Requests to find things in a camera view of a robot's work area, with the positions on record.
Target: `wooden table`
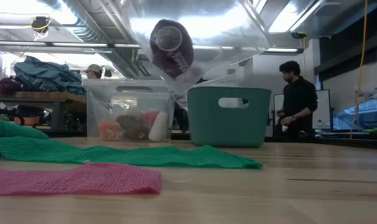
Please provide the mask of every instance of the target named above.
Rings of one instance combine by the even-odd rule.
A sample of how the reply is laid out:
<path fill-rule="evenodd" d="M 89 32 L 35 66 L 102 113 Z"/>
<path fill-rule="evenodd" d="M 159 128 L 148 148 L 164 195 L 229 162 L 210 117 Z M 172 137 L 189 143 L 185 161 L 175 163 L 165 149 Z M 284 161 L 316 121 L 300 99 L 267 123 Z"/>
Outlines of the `wooden table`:
<path fill-rule="evenodd" d="M 77 146 L 161 146 L 59 139 Z M 173 142 L 182 149 L 189 142 Z M 377 223 L 377 150 L 267 143 L 222 149 L 256 159 L 262 170 L 160 170 L 159 196 L 0 197 L 0 223 Z M 5 161 L 0 169 L 62 170 L 74 164 Z"/>
<path fill-rule="evenodd" d="M 52 129 L 64 129 L 64 112 L 86 113 L 86 99 L 71 93 L 15 92 L 0 93 L 0 102 L 16 102 L 27 106 L 52 109 Z"/>

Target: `clear plastic bin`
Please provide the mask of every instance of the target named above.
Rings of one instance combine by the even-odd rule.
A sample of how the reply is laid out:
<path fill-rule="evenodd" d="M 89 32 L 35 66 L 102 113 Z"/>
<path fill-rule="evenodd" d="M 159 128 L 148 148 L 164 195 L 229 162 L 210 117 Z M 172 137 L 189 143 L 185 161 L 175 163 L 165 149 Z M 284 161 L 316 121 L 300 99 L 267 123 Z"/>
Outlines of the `clear plastic bin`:
<path fill-rule="evenodd" d="M 174 104 L 164 81 L 88 80 L 89 139 L 169 141 Z"/>

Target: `pink mesh fabric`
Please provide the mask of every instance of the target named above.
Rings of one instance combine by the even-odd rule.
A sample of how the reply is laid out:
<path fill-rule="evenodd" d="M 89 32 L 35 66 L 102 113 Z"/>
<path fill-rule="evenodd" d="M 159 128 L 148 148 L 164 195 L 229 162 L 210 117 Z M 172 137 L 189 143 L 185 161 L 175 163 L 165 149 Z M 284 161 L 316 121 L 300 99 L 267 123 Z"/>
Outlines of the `pink mesh fabric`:
<path fill-rule="evenodd" d="M 159 194 L 161 173 L 136 166 L 90 163 L 71 170 L 0 170 L 2 195 Z"/>

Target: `green mesh fabric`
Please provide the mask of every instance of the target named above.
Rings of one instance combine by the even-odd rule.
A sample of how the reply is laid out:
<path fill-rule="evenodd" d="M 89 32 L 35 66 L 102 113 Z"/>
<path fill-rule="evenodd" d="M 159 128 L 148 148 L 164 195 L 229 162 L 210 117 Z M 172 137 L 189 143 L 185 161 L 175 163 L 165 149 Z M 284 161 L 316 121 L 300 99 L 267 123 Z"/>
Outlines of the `green mesh fabric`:
<path fill-rule="evenodd" d="M 0 120 L 0 138 L 15 136 L 36 139 L 49 139 L 49 137 L 42 131 L 38 131 L 34 128 L 27 128 Z"/>
<path fill-rule="evenodd" d="M 222 152 L 211 146 L 193 151 L 173 146 L 115 149 L 108 146 L 80 148 L 47 139 L 38 130 L 9 123 L 0 124 L 0 154 L 6 159 L 27 162 L 57 162 L 84 164 L 87 162 L 117 162 L 137 166 L 217 167 L 257 169 L 262 164 L 252 159 Z"/>

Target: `man's hand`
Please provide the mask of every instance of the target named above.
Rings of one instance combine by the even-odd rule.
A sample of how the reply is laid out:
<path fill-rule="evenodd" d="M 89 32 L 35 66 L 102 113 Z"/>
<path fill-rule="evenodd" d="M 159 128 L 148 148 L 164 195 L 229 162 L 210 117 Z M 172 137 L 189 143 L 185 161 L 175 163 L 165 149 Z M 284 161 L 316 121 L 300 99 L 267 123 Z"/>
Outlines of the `man's hand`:
<path fill-rule="evenodd" d="M 284 110 L 283 109 L 277 110 L 277 116 L 279 116 L 279 117 L 284 116 Z"/>
<path fill-rule="evenodd" d="M 294 122 L 294 118 L 292 116 L 289 116 L 289 117 L 284 118 L 281 121 L 281 124 L 288 126 L 288 125 L 292 124 L 292 122 Z"/>

